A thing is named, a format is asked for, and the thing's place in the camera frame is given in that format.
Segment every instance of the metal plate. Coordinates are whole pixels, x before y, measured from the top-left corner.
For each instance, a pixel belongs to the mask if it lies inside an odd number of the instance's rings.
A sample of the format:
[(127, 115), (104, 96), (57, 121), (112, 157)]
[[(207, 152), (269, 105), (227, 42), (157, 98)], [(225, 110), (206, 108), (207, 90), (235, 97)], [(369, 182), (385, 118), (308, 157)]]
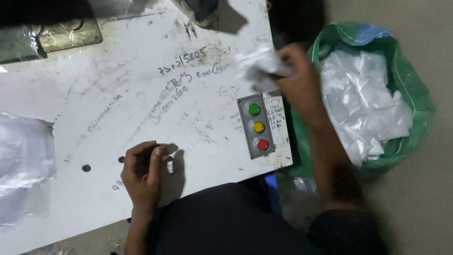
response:
[(39, 34), (44, 52), (71, 49), (102, 42), (96, 19), (69, 20), (54, 25), (45, 25)]
[[(249, 106), (256, 104), (258, 106), (258, 114), (252, 115), (249, 113)], [(242, 120), (242, 126), (246, 135), (247, 146), (249, 147), (250, 159), (268, 155), (275, 152), (274, 141), (270, 132), (269, 119), (267, 118), (267, 111), (263, 100), (263, 94), (255, 94), (248, 97), (240, 98), (237, 100), (239, 114)], [(255, 123), (261, 122), (264, 124), (264, 130), (257, 133), (253, 126)], [(268, 147), (265, 150), (258, 149), (257, 143), (264, 139), (268, 142)]]

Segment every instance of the hand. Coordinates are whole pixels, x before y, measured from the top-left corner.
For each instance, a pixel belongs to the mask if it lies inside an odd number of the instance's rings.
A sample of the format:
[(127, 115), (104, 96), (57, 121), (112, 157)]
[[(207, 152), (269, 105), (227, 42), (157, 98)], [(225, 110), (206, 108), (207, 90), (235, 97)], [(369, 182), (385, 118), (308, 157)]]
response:
[(293, 66), (292, 77), (277, 80), (280, 90), (308, 126), (317, 126), (329, 121), (323, 104), (319, 76), (313, 63), (305, 56), (298, 44), (280, 50), (280, 57)]
[(121, 179), (132, 200), (132, 217), (151, 220), (160, 198), (162, 163), (171, 160), (166, 144), (142, 142), (126, 151)]

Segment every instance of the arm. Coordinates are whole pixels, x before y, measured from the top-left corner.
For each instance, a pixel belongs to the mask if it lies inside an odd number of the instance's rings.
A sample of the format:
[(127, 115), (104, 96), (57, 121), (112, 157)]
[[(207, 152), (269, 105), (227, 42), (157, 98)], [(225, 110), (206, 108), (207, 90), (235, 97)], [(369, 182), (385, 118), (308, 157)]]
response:
[(147, 251), (148, 226), (160, 197), (160, 169), (165, 144), (143, 142), (126, 152), (121, 179), (132, 200), (132, 221), (127, 235), (125, 255), (144, 255)]
[(324, 108), (320, 81), (305, 52), (295, 44), (280, 51), (295, 75), (278, 80), (281, 91), (308, 128), (313, 174), (325, 210), (357, 209), (363, 203), (353, 166)]

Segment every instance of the crumpled plastic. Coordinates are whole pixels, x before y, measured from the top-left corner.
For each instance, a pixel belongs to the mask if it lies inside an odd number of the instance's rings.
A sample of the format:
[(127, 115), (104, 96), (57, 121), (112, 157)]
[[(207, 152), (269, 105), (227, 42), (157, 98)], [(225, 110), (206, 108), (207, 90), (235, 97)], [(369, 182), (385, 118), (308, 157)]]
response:
[(34, 213), (39, 184), (51, 179), (54, 165), (52, 128), (37, 119), (0, 111), (0, 228)]
[(340, 44), (320, 62), (324, 105), (351, 162), (379, 159), (382, 143), (409, 136), (412, 112), (401, 92), (387, 88), (382, 52)]
[(269, 74), (282, 77), (294, 74), (293, 69), (280, 59), (270, 44), (260, 44), (245, 53), (237, 54), (234, 62), (236, 78), (252, 83), (256, 90), (262, 92), (278, 88)]

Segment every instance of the floor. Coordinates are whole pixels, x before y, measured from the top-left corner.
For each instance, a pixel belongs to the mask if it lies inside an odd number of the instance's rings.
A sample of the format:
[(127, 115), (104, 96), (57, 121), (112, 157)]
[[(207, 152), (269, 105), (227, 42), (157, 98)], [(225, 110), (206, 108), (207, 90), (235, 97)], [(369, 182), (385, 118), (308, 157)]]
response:
[[(448, 163), (453, 155), (453, 86), (448, 85), (453, 1), (326, 0), (324, 10), (328, 22), (372, 22), (393, 31), (431, 90), (437, 114), (427, 141), (411, 158), (364, 187), (393, 254), (453, 254), (453, 167)], [(279, 176), (278, 181), (285, 218), (306, 227), (319, 211), (316, 195), (307, 192), (303, 180)], [(122, 254), (127, 230), (126, 221), (120, 221), (28, 255)]]

